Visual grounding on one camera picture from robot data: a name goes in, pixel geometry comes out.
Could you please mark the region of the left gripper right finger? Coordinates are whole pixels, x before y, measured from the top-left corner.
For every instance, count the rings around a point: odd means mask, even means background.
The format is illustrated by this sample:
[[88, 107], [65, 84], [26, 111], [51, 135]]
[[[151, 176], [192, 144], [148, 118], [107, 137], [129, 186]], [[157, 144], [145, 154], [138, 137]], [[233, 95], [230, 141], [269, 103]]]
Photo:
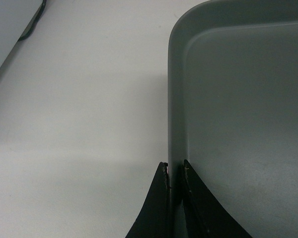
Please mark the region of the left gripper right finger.
[[188, 237], [251, 237], [223, 208], [188, 160], [184, 160], [181, 172], [183, 207]]

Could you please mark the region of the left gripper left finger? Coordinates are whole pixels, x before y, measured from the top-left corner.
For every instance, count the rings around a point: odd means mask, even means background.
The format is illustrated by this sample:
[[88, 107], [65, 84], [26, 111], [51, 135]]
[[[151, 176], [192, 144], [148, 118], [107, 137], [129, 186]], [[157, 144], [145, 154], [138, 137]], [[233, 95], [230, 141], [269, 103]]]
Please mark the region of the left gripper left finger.
[[168, 237], [169, 182], [167, 167], [168, 164], [165, 162], [158, 164], [140, 213], [126, 237]]

